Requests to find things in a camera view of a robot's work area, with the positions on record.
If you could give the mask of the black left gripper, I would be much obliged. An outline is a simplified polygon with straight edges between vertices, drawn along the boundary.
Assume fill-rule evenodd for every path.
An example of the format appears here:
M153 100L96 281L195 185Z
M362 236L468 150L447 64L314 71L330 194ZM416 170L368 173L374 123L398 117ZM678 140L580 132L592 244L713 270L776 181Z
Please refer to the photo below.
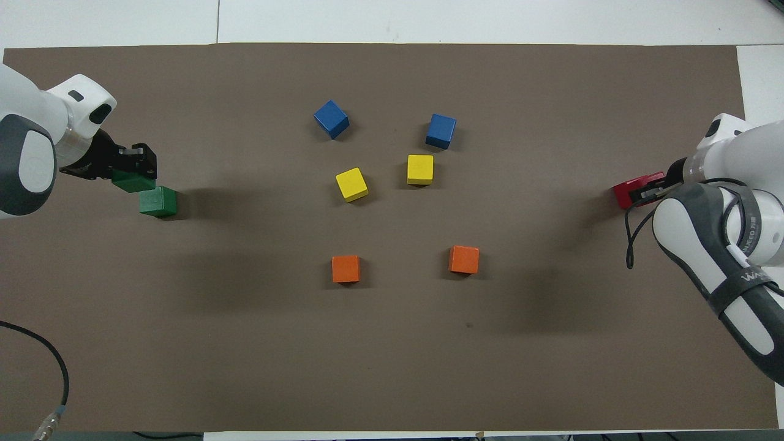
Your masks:
M118 171L140 171L145 178L157 179L157 156L146 143L140 143L139 148L124 148L117 145L106 131L98 130L86 154L73 164L61 167L63 174L90 181L112 179Z

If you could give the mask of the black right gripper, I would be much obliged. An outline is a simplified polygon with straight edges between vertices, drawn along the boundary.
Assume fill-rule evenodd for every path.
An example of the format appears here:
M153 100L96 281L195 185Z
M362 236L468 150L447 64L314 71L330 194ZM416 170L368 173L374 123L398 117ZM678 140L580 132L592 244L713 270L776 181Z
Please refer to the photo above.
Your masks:
M643 206L650 203L650 199L660 198L667 189L680 186L684 183L684 165L688 159L680 158L673 162L664 179L653 179L649 186L641 186L631 190L631 206Z

